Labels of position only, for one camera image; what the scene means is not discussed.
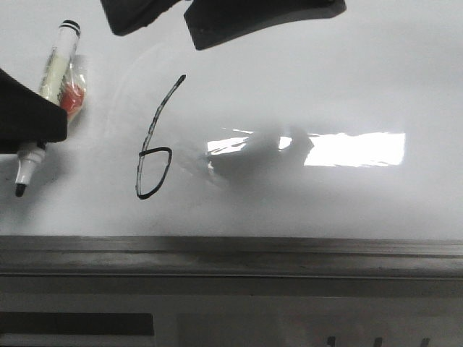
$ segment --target black object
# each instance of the black object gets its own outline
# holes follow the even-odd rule
[[[328,340],[326,341],[326,345],[328,347],[336,347],[336,337],[335,336],[330,336]]]
[[[195,0],[185,20],[202,50],[273,25],[332,18],[345,10],[344,0]]]
[[[0,69],[0,154],[25,141],[59,142],[67,136],[67,113]]]
[[[154,22],[180,0],[101,0],[111,31],[126,35]]]
[[[101,0],[109,26],[126,35],[147,26],[180,0]],[[196,49],[297,20],[332,18],[344,0],[194,0],[185,13]]]
[[[154,336],[148,313],[0,312],[2,334]]]

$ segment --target marker barrel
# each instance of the marker barrel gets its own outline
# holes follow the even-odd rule
[[[79,25],[71,20],[65,20],[59,26],[58,36],[45,67],[38,93],[58,106],[63,97],[66,87],[66,73],[74,58],[79,37]]]
[[[46,100],[60,106],[66,87],[66,74],[74,58],[77,42],[80,37],[80,27],[76,22],[65,20],[58,30],[51,54],[46,64],[39,94]],[[19,168],[16,177],[16,195],[24,194],[25,187],[30,183],[36,168],[45,158],[45,146],[37,142],[24,142],[17,152]]]

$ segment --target red object in bag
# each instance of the red object in bag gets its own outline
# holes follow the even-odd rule
[[[85,91],[77,84],[67,83],[60,106],[67,112],[67,122],[70,123],[79,113],[84,101]]]

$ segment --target black band on marker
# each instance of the black band on marker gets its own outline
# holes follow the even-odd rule
[[[65,20],[59,27],[70,27],[76,32],[77,37],[80,38],[80,26],[73,20]]]

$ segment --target metal ledge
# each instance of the metal ledge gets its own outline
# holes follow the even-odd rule
[[[463,278],[463,242],[1,236],[0,274]]]

